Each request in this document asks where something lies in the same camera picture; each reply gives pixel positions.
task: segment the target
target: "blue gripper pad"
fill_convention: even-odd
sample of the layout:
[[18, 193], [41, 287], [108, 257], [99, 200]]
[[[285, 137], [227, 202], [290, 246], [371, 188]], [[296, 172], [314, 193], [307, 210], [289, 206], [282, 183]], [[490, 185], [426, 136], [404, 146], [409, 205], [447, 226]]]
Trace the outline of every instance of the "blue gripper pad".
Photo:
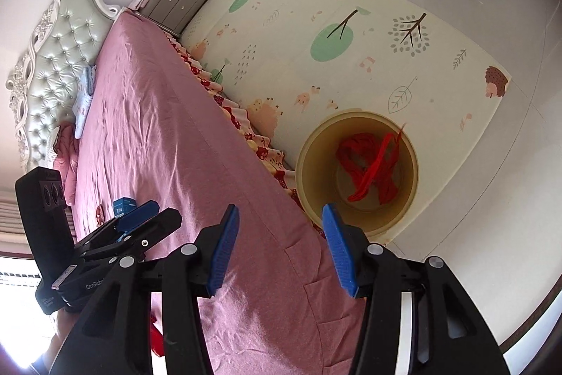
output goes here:
[[238, 207], [229, 205], [220, 225], [223, 226], [223, 231], [213, 251], [209, 281], [207, 282], [207, 289], [212, 296], [214, 296], [217, 290], [223, 285], [230, 256], [238, 236], [238, 230], [240, 229], [240, 213]]
[[339, 284], [350, 297], [355, 297], [359, 291], [355, 260], [345, 241], [342, 222], [333, 204], [326, 204], [322, 209], [322, 226], [324, 226], [328, 247], [332, 253]]
[[135, 229], [137, 229], [145, 221], [154, 218], [160, 212], [160, 206], [155, 201], [148, 201], [142, 204], [140, 207], [135, 208], [133, 211], [123, 215], [117, 221], [116, 229], [121, 236], [117, 240], [120, 242], [124, 237], [129, 235]]

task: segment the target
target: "bucket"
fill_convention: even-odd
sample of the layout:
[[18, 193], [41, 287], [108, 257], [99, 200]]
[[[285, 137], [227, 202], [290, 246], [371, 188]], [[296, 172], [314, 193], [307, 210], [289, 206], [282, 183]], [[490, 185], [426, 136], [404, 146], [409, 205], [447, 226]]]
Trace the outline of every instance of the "bucket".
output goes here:
[[335, 153], [342, 140], [364, 132], [381, 140], [389, 132], [396, 136], [400, 128], [381, 115], [358, 109], [348, 110], [328, 118], [316, 128], [299, 154], [297, 192], [305, 212], [320, 227], [322, 208], [327, 203], [335, 203], [345, 224], [358, 226], [367, 236], [377, 235], [399, 222], [414, 199], [418, 186], [418, 162], [414, 147], [403, 132], [398, 162], [392, 175], [398, 188], [397, 196], [381, 205], [377, 188], [371, 186], [364, 199], [357, 202], [347, 200], [356, 189]]

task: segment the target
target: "camera lens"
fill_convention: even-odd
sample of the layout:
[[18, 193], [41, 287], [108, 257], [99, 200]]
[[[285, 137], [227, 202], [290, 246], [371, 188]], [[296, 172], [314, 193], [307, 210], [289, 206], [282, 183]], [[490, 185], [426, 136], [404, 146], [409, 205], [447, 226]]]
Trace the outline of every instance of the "camera lens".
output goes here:
[[47, 206], [51, 205], [51, 195], [49, 194], [49, 188], [46, 186], [43, 187], [43, 198], [45, 199]]
[[58, 204], [58, 191], [55, 185], [51, 185], [51, 193], [53, 195], [53, 202], [55, 205]]

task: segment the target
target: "play mat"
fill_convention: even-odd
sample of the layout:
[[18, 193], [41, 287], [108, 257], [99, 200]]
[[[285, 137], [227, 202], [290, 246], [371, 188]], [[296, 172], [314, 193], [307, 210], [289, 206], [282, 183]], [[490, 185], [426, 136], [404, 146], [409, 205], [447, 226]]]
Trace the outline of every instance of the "play mat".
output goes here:
[[463, 164], [509, 74], [465, 35], [406, 0], [209, 0], [182, 44], [294, 167], [338, 111], [383, 115], [410, 139], [417, 193], [390, 242]]

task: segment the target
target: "silver screw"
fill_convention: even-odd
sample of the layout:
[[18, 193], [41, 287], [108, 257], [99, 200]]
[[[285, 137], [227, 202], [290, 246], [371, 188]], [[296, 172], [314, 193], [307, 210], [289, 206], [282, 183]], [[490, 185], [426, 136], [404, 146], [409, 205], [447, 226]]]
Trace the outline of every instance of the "silver screw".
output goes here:
[[197, 252], [197, 247], [193, 245], [193, 243], [187, 243], [186, 245], [182, 246], [182, 249], [180, 251], [185, 256], [189, 256], [190, 254], [195, 254]]
[[440, 257], [432, 256], [429, 258], [429, 265], [431, 265], [431, 267], [435, 267], [436, 269], [440, 269], [445, 265], [445, 263]]
[[378, 243], [372, 243], [371, 245], [369, 245], [367, 247], [367, 251], [371, 254], [382, 254], [384, 252], [384, 248], [382, 245], [379, 245]]
[[119, 261], [119, 265], [126, 269], [127, 267], [131, 267], [135, 263], [135, 259], [133, 256], [125, 256]]

